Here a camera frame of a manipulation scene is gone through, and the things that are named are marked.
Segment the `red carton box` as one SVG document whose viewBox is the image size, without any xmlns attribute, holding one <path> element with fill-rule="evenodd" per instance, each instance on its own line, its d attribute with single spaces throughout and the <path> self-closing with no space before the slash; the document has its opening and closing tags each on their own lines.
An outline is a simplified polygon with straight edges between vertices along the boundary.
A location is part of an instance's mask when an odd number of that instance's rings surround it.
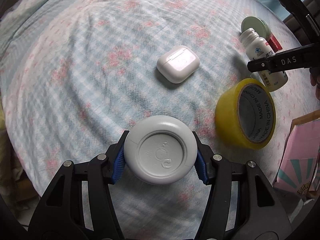
<svg viewBox="0 0 320 240">
<path fill-rule="evenodd" d="M 273 34 L 270 35 L 267 42 L 275 53 L 283 50 L 281 44 L 279 43 L 279 41 L 276 39 L 276 37 Z"/>
</svg>

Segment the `small green cream jar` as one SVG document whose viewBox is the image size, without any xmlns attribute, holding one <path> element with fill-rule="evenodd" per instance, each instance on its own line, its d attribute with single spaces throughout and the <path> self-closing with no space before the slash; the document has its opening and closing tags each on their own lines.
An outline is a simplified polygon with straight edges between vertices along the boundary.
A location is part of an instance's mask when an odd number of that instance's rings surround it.
<svg viewBox="0 0 320 240">
<path fill-rule="evenodd" d="M 247 29 L 252 28 L 260 37 L 265 40 L 269 40 L 271 37 L 271 31 L 267 23 L 260 18 L 254 16 L 248 16 L 242 20 L 241 32 L 243 33 Z"/>
</svg>

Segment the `yellow tape roll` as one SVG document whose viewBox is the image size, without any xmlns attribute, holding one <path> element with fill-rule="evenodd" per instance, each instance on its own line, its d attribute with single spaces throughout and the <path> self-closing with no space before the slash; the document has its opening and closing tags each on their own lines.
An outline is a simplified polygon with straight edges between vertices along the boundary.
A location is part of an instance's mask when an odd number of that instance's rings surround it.
<svg viewBox="0 0 320 240">
<path fill-rule="evenodd" d="M 243 79 L 217 101 L 215 130 L 227 146 L 262 149 L 270 142 L 275 125 L 273 99 L 256 79 Z"/>
</svg>

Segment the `small white round jar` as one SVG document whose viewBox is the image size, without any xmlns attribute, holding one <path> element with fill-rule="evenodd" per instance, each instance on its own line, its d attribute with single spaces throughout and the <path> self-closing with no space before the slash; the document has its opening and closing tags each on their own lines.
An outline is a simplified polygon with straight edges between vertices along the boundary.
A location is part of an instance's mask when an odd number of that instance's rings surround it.
<svg viewBox="0 0 320 240">
<path fill-rule="evenodd" d="M 152 185 L 168 185 L 186 176 L 197 158 L 197 142 L 180 120 L 156 115 L 137 123 L 124 142 L 131 172 Z"/>
</svg>

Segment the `white earbuds case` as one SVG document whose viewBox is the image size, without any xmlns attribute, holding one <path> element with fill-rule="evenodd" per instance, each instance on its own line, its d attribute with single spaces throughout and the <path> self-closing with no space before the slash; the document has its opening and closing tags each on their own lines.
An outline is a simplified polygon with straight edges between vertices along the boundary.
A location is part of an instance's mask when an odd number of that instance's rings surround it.
<svg viewBox="0 0 320 240">
<path fill-rule="evenodd" d="M 186 80 L 200 66 L 199 57 L 187 46 L 174 46 L 157 60 L 158 71 L 171 83 Z"/>
</svg>

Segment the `brown cardboard box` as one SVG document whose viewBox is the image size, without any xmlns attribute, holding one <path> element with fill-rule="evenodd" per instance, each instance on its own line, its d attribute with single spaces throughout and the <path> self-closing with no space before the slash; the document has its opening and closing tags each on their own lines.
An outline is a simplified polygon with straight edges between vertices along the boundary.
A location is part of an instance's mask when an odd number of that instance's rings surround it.
<svg viewBox="0 0 320 240">
<path fill-rule="evenodd" d="M 303 199 L 319 189 L 319 110 L 292 120 L 273 187 Z"/>
</svg>

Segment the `checkered floral bed sheet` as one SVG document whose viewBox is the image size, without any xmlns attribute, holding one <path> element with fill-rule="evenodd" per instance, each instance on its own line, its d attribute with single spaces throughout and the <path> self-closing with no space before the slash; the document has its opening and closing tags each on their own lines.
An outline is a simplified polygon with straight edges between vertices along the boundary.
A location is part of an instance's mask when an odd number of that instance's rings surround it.
<svg viewBox="0 0 320 240">
<path fill-rule="evenodd" d="M 20 0 L 1 19 L 1 95 L 13 148 L 38 194 L 65 160 L 89 161 L 154 115 L 184 122 L 215 153 L 257 162 L 273 181 L 294 118 L 319 109 L 309 71 L 288 72 L 272 93 L 276 127 L 261 150 L 225 146 L 219 97 L 250 76 L 238 40 L 247 16 L 263 19 L 284 49 L 299 46 L 257 0 Z M 187 46 L 200 66 L 169 82 L 157 60 Z"/>
</svg>

